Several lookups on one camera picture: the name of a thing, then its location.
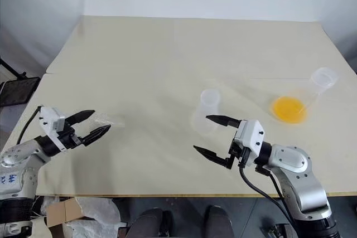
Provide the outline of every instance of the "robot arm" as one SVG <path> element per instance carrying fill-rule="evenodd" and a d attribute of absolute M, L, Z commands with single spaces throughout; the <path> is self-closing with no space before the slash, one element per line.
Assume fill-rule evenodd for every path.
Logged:
<path fill-rule="evenodd" d="M 257 120 L 236 120 L 219 115 L 207 118 L 238 129 L 229 149 L 230 157 L 223 159 L 210 150 L 194 146 L 198 152 L 229 169 L 237 158 L 241 174 L 253 163 L 258 173 L 271 176 L 272 172 L 279 180 L 288 217 L 292 217 L 290 220 L 299 237 L 340 237 L 326 192 L 312 173 L 311 158 L 304 150 L 264 142 L 264 130 Z"/>
<path fill-rule="evenodd" d="M 94 113 L 81 111 L 65 118 L 55 108 L 42 107 L 40 124 L 47 134 L 6 150 L 0 163 L 0 238 L 28 237 L 31 235 L 31 206 L 35 198 L 40 168 L 52 156 L 87 146 L 103 136 L 110 125 L 97 128 L 86 137 L 77 137 L 73 124 L 82 122 Z"/>

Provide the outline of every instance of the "beige tabletop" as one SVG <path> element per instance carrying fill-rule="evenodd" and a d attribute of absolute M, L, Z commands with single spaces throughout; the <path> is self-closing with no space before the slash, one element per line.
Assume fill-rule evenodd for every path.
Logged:
<path fill-rule="evenodd" d="M 304 86 L 318 67 L 340 80 L 302 124 L 279 122 L 272 100 Z M 233 128 L 197 132 L 192 115 L 204 89 L 221 93 L 220 113 L 258 119 L 265 140 L 303 148 L 330 195 L 357 195 L 357 77 L 318 23 L 84 17 L 29 102 L 6 148 L 38 105 L 67 115 L 97 112 L 79 135 L 106 123 L 88 147 L 53 157 L 40 170 L 41 195 L 253 196 L 235 162 L 225 169 L 193 145 L 226 157 Z M 23 140 L 41 133 L 34 121 Z M 273 194 L 269 179 L 247 177 Z"/>

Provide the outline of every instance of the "black cable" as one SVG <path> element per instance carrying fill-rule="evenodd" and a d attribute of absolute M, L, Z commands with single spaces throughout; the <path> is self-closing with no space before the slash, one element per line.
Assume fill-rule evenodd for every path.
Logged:
<path fill-rule="evenodd" d="M 284 208 L 277 202 L 275 201 L 273 198 L 271 198 L 269 195 L 267 195 L 265 192 L 263 192 L 262 190 L 260 190 L 259 188 L 257 188 L 256 186 L 254 186 L 253 184 L 251 184 L 251 182 L 247 179 L 247 177 L 244 174 L 244 167 L 239 167 L 239 173 L 240 176 L 242 177 L 243 181 L 253 190 L 255 190 L 256 192 L 260 193 L 262 196 L 264 196 L 266 199 L 268 199 L 269 201 L 273 202 L 273 204 L 275 204 L 280 210 L 281 212 L 284 214 L 284 216 L 286 217 L 286 219 L 289 221 L 289 223 L 291 224 L 291 226 L 293 226 L 293 228 L 295 229 L 295 225 L 294 222 L 290 219 L 289 215 L 285 212 Z"/>
<path fill-rule="evenodd" d="M 269 177 L 270 177 L 270 179 L 272 180 L 272 182 L 273 182 L 273 184 L 274 184 L 275 190 L 278 192 L 279 198 L 280 198 L 280 200 L 282 201 L 282 203 L 283 203 L 283 205 L 284 205 L 284 207 L 285 207 L 286 212 L 288 213 L 288 215 L 289 215 L 291 221 L 293 221 L 294 224 L 295 224 L 294 218 L 293 218 L 293 217 L 291 216 L 291 214 L 290 214 L 290 211 L 289 211 L 289 209 L 288 209 L 288 206 L 286 205 L 286 202 L 285 202 L 285 200 L 284 200 L 284 197 L 283 197 L 283 195 L 281 194 L 281 191 L 280 191 L 280 189 L 279 189 L 279 187 L 278 187 L 278 184 L 277 184 L 275 178 L 273 177 L 272 174 L 270 174 Z"/>
<path fill-rule="evenodd" d="M 20 135 L 18 136 L 17 143 L 16 143 L 17 145 L 21 143 L 22 136 L 24 135 L 28 125 L 31 123 L 31 121 L 34 119 L 34 117 L 40 111 L 40 109 L 41 109 L 41 106 L 38 106 L 36 108 L 36 110 L 33 112 L 33 114 L 31 115 L 30 119 L 26 122 L 25 126 L 23 127 L 23 129 L 20 132 Z"/>

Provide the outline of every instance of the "yellow liquid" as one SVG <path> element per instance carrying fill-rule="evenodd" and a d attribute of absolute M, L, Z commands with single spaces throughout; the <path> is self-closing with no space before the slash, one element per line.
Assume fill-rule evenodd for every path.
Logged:
<path fill-rule="evenodd" d="M 272 108 L 276 117 L 286 123 L 300 123 L 306 118 L 304 104 L 293 97 L 280 97 L 273 102 Z"/>

